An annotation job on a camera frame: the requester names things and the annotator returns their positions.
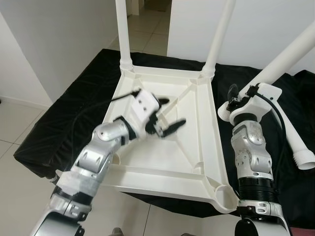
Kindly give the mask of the pink plastic stool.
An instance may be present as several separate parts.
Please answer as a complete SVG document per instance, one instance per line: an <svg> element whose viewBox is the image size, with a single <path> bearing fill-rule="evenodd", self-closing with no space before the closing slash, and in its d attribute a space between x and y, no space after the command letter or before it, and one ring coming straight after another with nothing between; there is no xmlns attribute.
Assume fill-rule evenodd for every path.
<svg viewBox="0 0 315 236"><path fill-rule="evenodd" d="M291 227L292 236L315 236L315 230Z"/></svg>

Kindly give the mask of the white plastic table top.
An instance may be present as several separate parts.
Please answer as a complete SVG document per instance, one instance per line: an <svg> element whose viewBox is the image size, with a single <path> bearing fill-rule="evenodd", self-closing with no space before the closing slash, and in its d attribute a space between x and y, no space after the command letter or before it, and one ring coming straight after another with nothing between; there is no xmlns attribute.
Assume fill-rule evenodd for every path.
<svg viewBox="0 0 315 236"><path fill-rule="evenodd" d="M160 126L187 122L164 139L150 136L120 148L103 185L209 203L220 213L233 212L238 197L225 170L211 83L195 70L135 65L123 70L114 96L138 89L169 99L157 113Z"/></svg>

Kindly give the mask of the white plastic table leg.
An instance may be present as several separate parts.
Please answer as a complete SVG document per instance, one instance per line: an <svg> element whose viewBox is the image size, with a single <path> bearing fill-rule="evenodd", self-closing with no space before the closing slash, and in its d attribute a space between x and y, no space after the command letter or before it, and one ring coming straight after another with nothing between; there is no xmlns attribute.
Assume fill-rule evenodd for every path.
<svg viewBox="0 0 315 236"><path fill-rule="evenodd" d="M219 52L222 47L223 39L230 22L230 18L234 11L236 0L226 0L223 6L222 14L219 18L218 27L216 28L215 34L212 38L211 48L209 54L207 55L206 63L204 64L200 75L203 79L207 81L212 81L216 72L216 63L219 57Z"/></svg>
<svg viewBox="0 0 315 236"><path fill-rule="evenodd" d="M115 0L115 5L120 50L120 69L126 71L133 71L128 34L126 0Z"/></svg>
<svg viewBox="0 0 315 236"><path fill-rule="evenodd" d="M315 23L311 23L286 47L269 65L259 72L246 86L266 83L272 85L278 78L295 65L302 57L315 47ZM228 121L230 112L227 109L228 102L218 108L218 116L223 121Z"/></svg>
<svg viewBox="0 0 315 236"><path fill-rule="evenodd" d="M306 110L299 99L283 95L278 101L281 106L282 118L288 121L286 137L291 148L291 157L299 170L310 171L315 168L315 155L309 148L308 142L314 134L310 128Z"/></svg>

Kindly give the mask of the black fabric table cover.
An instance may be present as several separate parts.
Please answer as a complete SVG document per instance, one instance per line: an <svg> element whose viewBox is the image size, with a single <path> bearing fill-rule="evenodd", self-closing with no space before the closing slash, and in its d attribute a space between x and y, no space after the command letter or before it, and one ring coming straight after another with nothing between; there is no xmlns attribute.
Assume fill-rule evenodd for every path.
<svg viewBox="0 0 315 236"><path fill-rule="evenodd" d="M36 122L22 146L14 153L14 158L38 177L52 177L54 171L64 170L72 164L77 154L85 146L93 129L101 124L107 110L102 104L81 113L93 104L112 99L120 80L120 52L103 49L90 62L69 88L57 99ZM203 62L183 60L144 53L132 53L134 65L200 71ZM214 103L220 106L227 101L230 85L244 88L261 69L248 66L216 66L216 76L212 81ZM315 74L302 70L294 76L283 74L274 83L282 89L279 105L290 119L295 130L309 150L315 148ZM274 179L279 191L283 215L290 227L300 229L315 228L315 170L299 170L293 163L288 151L281 159L277 144L278 125L265 116L261 120L263 132L270 147L266 148L273 155ZM230 186L238 188L234 151L230 146L233 126L219 121L219 130L223 144L223 158L228 162L227 176ZM198 218L220 215L209 203L180 200L163 196L126 193L153 206L173 213L185 214Z"/></svg>

